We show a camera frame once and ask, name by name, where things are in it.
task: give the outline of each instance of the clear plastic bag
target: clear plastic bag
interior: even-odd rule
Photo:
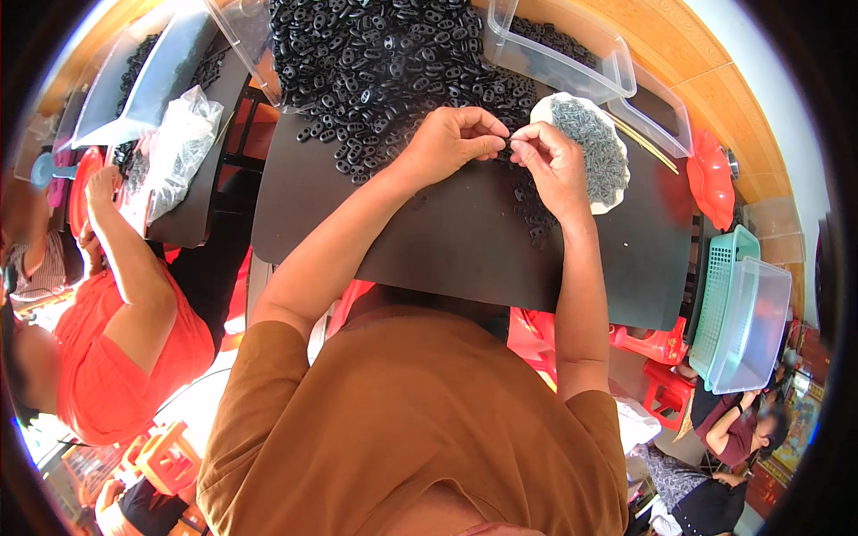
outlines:
[[[171,100],[149,153],[146,185],[153,191],[146,224],[173,210],[218,136],[223,105],[207,100],[199,85]]]

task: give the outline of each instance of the striped shirt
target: striped shirt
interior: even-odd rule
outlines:
[[[22,302],[32,302],[65,290],[65,264],[63,262],[63,243],[59,232],[48,231],[48,244],[45,260],[29,278],[24,274],[24,254],[28,245],[15,244],[9,254],[9,262],[14,263],[18,271],[18,288],[12,298]]]

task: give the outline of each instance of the green plastic basket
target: green plastic basket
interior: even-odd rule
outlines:
[[[718,346],[722,343],[724,317],[729,306],[734,268],[737,262],[747,256],[759,259],[759,254],[759,240],[743,226],[736,226],[735,231],[714,237],[710,241],[709,267],[706,272],[703,305],[700,307],[700,321],[694,336],[694,345],[688,353],[688,361],[705,380],[706,390],[712,390],[709,376]]]

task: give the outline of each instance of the red shirt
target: red shirt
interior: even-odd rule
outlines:
[[[735,403],[735,396],[724,395],[718,401],[718,405],[715,406],[715,409],[706,417],[706,420],[695,430],[697,435],[700,436],[700,441],[703,442],[703,445],[706,446],[707,449],[710,450],[712,454],[714,454],[718,460],[721,460],[722,463],[734,466],[737,463],[744,461],[749,455],[751,455],[751,440],[753,439],[753,432],[757,429],[757,414],[754,411],[742,413],[738,419],[733,421],[729,428],[727,428],[727,434],[729,438],[727,440],[727,446],[724,448],[724,451],[719,455],[712,450],[712,447],[706,442],[706,434],[712,430],[712,426],[715,426],[715,423],[720,419],[724,413]]]
[[[205,372],[215,357],[205,322],[166,265],[164,274],[176,292],[178,312],[151,376],[104,335],[107,322],[124,304],[109,269],[81,285],[75,304],[53,331],[63,354],[57,417],[85,443],[109,445],[137,436],[158,407]]]

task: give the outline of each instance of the black table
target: black table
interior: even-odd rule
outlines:
[[[233,120],[233,110],[242,96],[250,75],[235,51],[230,48],[221,65],[221,77],[205,90],[206,97],[223,104],[218,133]],[[208,228],[214,212],[222,161],[222,150],[229,133],[216,140],[190,183],[188,194],[173,210],[152,222],[146,238],[155,242],[175,244],[183,248],[196,248],[208,238]]]
[[[252,238],[266,262],[282,262],[354,191],[334,168],[338,143],[295,140],[306,125],[283,115],[271,142]],[[618,207],[595,217],[610,321],[669,330],[679,315],[691,248],[694,201],[685,161],[675,161],[677,176],[619,136],[629,152],[629,188]],[[520,180],[520,171],[497,162],[471,162],[422,190],[426,203],[412,200],[394,215],[357,278],[553,312],[563,240],[555,229],[544,250],[531,247],[527,224],[512,210]]]

